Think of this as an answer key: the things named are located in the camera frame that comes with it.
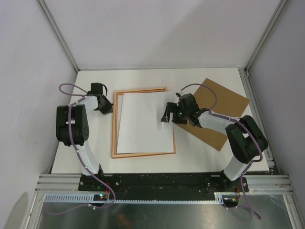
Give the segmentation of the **orange wooden picture frame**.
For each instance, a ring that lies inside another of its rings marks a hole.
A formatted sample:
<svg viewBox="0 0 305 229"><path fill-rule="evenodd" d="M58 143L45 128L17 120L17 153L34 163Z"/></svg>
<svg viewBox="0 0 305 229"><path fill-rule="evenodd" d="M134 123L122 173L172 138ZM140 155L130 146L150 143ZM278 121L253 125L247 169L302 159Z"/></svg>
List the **orange wooden picture frame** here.
<svg viewBox="0 0 305 229"><path fill-rule="evenodd" d="M117 153L117 144L118 144L118 136L119 136L119 127L120 127L120 119L121 119L121 110L122 110L122 101L125 93L150 93L150 92L168 92L167 87L159 87L159 88L147 88L147 89L135 89L135 90L123 90L114 92L113 102L113 116L112 116L112 158L129 158L129 157L142 157L142 156L154 156L154 155L170 155L175 154L176 144L175 138L173 134L173 142L174 142L174 152L173 153L130 153L130 154L119 154Z"/></svg>

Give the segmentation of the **printed photo sheet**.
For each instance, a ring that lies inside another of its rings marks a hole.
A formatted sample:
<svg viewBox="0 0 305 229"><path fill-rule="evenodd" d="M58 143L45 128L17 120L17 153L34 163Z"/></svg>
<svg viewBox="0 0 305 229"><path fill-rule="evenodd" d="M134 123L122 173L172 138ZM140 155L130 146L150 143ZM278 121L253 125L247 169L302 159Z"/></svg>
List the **printed photo sheet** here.
<svg viewBox="0 0 305 229"><path fill-rule="evenodd" d="M173 125L161 122L171 92L125 93L117 153L173 153Z"/></svg>

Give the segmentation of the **brown frame backing board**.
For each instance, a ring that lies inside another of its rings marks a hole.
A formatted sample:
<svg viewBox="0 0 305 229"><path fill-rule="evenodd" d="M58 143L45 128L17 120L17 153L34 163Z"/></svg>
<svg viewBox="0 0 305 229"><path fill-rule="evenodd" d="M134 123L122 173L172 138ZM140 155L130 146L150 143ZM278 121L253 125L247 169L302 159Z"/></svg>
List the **brown frame backing board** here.
<svg viewBox="0 0 305 229"><path fill-rule="evenodd" d="M212 105L215 105L212 110L216 113L226 116L241 117L250 103L250 100L246 97L241 96L208 78L203 81L203 84L208 86L208 88L195 85L183 90L184 94L192 93L194 95L200 108L209 109ZM211 129L192 127L190 124L179 124L178 126L217 151L220 151L227 141L227 137L224 134Z"/></svg>

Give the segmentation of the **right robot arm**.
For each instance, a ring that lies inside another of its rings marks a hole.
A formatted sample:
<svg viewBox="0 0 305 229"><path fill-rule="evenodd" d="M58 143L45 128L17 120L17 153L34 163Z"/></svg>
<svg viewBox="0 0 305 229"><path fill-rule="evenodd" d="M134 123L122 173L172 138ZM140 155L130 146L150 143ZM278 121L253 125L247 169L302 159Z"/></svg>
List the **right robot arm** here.
<svg viewBox="0 0 305 229"><path fill-rule="evenodd" d="M253 163L263 159L263 151L268 148L268 142L255 120L245 115L240 118L229 117L216 113L212 109L199 108L192 94L176 94L177 103L168 102L161 122L168 123L170 116L175 124L190 123L193 127L211 129L227 136L232 159L220 172L216 186L224 191L232 191L237 186L237 180L242 180Z"/></svg>

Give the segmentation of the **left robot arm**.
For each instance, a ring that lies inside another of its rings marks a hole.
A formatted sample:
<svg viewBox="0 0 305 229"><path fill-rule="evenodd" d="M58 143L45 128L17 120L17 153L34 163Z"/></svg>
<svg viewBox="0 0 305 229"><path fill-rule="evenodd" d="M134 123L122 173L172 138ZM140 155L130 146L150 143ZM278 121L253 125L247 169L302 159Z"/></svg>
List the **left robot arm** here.
<svg viewBox="0 0 305 229"><path fill-rule="evenodd" d="M79 190L99 191L110 185L105 182L100 163L96 160L89 145L90 135L88 113L98 111L103 115L113 112L113 104L107 99L108 88L102 83L92 83L91 89L70 84L84 92L76 94L80 99L71 105L61 105L56 108L56 137L59 142L69 147L77 156L81 165Z"/></svg>

